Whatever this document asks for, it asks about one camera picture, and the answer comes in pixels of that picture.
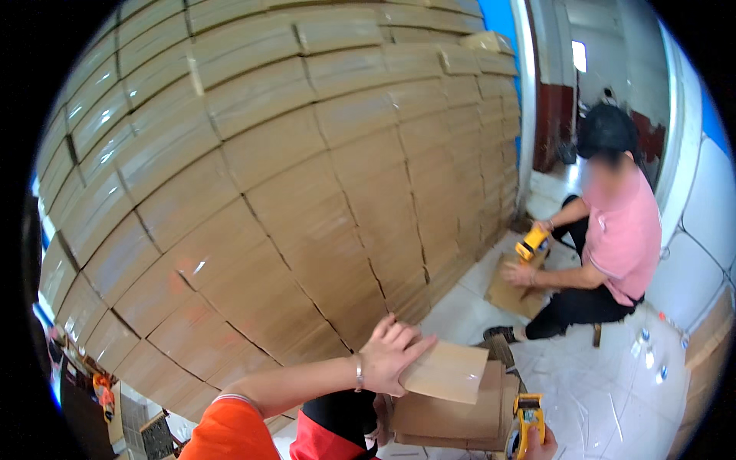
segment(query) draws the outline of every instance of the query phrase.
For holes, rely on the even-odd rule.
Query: pink shirt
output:
[[[592,184],[583,200],[590,208],[583,265],[608,275],[604,283],[621,305],[633,305],[651,283],[659,262],[662,222],[644,174],[632,174],[619,199],[607,202]]]

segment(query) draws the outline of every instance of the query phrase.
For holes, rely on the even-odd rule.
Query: hand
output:
[[[532,228],[537,227],[542,231],[545,232],[551,232],[554,230],[554,226],[552,225],[552,219],[547,220],[535,220],[532,224]]]
[[[552,460],[557,452],[557,441],[554,433],[545,423],[545,443],[539,443],[539,430],[537,427],[529,428],[529,441],[526,448],[524,460]]]
[[[531,286],[537,270],[526,263],[505,263],[501,277],[512,286]]]
[[[422,339],[416,326],[396,322],[393,313],[386,316],[360,351],[364,388],[396,397],[405,395],[406,390],[399,384],[399,374],[436,342],[436,336]]]

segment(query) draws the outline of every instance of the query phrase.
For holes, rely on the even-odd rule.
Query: orange sleeve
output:
[[[247,400],[225,394],[207,408],[180,460],[279,460],[266,424]]]

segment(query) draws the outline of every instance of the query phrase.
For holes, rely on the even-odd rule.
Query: silver bracelet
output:
[[[357,363],[355,368],[355,392],[360,393],[363,390],[363,381],[365,380],[363,376],[363,357],[360,353],[356,353],[354,356]]]

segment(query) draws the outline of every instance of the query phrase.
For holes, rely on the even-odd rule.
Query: window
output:
[[[583,73],[588,71],[588,65],[585,60],[585,43],[573,40],[573,64]]]

